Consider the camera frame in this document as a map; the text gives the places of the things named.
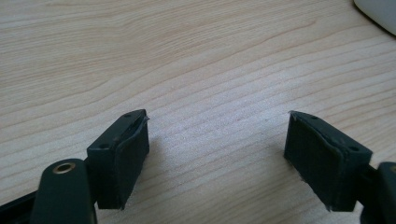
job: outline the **screw hole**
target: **screw hole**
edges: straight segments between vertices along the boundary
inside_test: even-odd
[[[101,149],[109,148],[110,145],[108,143],[103,143],[102,145],[99,146]]]
[[[359,151],[358,147],[349,147],[352,151]]]
[[[73,170],[75,167],[76,165],[73,162],[66,162],[56,166],[52,172],[57,175],[61,175]]]

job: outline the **wooden table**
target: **wooden table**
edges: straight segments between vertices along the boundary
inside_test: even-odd
[[[352,1],[4,0],[0,204],[146,108],[150,153],[100,223],[359,223],[283,159],[290,110],[396,161],[396,38]]]

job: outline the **white object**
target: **white object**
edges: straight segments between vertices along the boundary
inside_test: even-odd
[[[396,0],[354,0],[373,21],[396,35]]]

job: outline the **wood grain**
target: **wood grain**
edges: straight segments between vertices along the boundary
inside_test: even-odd
[[[282,157],[290,110],[396,161],[396,38],[347,0],[4,0],[0,204],[146,108],[150,154],[100,223],[359,223]]]

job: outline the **metal grommet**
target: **metal grommet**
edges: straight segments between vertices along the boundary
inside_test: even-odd
[[[75,163],[65,162],[53,168],[52,172],[55,173],[56,175],[62,175],[73,170],[75,167],[76,167]]]

